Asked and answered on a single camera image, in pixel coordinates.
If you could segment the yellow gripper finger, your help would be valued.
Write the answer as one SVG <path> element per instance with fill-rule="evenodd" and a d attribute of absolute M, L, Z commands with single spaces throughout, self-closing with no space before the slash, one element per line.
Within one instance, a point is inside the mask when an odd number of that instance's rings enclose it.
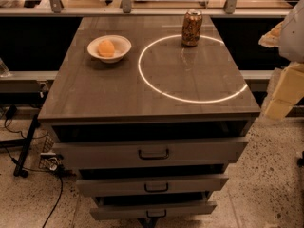
<path fill-rule="evenodd" d="M 262 35 L 258 43 L 266 48 L 274 48 L 280 45 L 280 33 L 282 28 L 282 22 L 274 26 L 266 34 Z"/>
<path fill-rule="evenodd" d="M 272 120 L 281 120 L 303 97 L 304 64 L 290 62 L 280 73 L 264 115 Z"/>

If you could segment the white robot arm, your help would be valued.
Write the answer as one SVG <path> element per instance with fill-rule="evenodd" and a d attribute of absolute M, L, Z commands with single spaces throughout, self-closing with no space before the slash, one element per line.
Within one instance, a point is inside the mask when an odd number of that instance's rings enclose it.
<path fill-rule="evenodd" d="M 277 47 L 279 55 L 290 61 L 281 71 L 264 111 L 266 117 L 281 120 L 304 97 L 304 0 L 300 0 L 258 43 L 266 48 Z"/>

